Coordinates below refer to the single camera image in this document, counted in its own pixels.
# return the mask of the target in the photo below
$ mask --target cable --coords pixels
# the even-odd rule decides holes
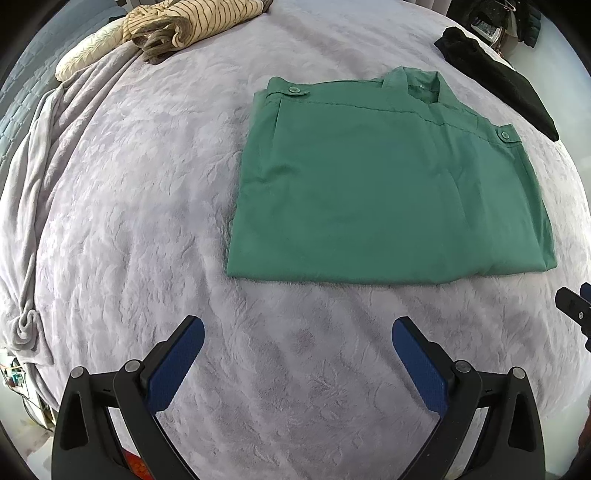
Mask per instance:
[[[27,405],[27,402],[25,401],[25,397],[22,398],[22,406],[25,408],[25,411],[27,412],[27,415],[29,415],[29,418],[34,421],[37,425],[39,425],[41,428],[47,430],[48,432],[53,432],[53,430],[47,428],[45,425],[43,425],[42,423],[39,422],[39,420],[37,420],[35,418],[35,415],[32,415],[31,412],[29,411],[29,407]]]

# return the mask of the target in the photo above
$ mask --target red object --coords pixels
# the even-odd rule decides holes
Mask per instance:
[[[125,454],[125,459],[127,460],[130,470],[135,474],[135,476],[141,478],[142,480],[152,480],[152,476],[148,472],[146,464],[140,457],[128,452],[125,449],[123,450],[123,453]]]

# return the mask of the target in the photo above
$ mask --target black cloth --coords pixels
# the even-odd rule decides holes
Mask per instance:
[[[493,60],[476,40],[466,37],[457,27],[446,28],[435,46],[460,72],[513,107],[546,137],[558,140],[554,121],[527,78]]]

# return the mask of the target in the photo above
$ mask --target textured blanket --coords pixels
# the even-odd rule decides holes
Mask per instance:
[[[560,142],[447,64],[433,42],[450,25],[406,2],[276,1],[157,66],[127,42],[47,99],[0,200],[1,332],[37,363],[45,395],[57,403],[76,365],[120,368],[200,316],[205,345],[159,419],[210,480],[396,478],[436,421],[392,348],[403,315],[452,358],[524,367],[542,416],[576,398],[589,355],[553,297],[591,278],[583,186]],[[272,76],[370,79],[399,65],[440,71],[460,101],[515,126],[558,267],[425,287],[228,278],[253,94]]]

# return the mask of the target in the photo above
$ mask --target screw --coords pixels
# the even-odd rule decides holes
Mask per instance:
[[[81,377],[83,373],[84,373],[84,368],[82,368],[82,367],[74,367],[72,369],[72,371],[70,372],[70,376],[72,378],[78,378],[78,377]]]
[[[456,362],[456,370],[463,374],[467,374],[470,370],[472,370],[472,366],[465,360],[458,360]]]
[[[139,368],[139,360],[130,360],[125,364],[125,371],[132,373]]]
[[[513,369],[513,375],[517,378],[525,378],[525,370],[520,367],[515,367]]]

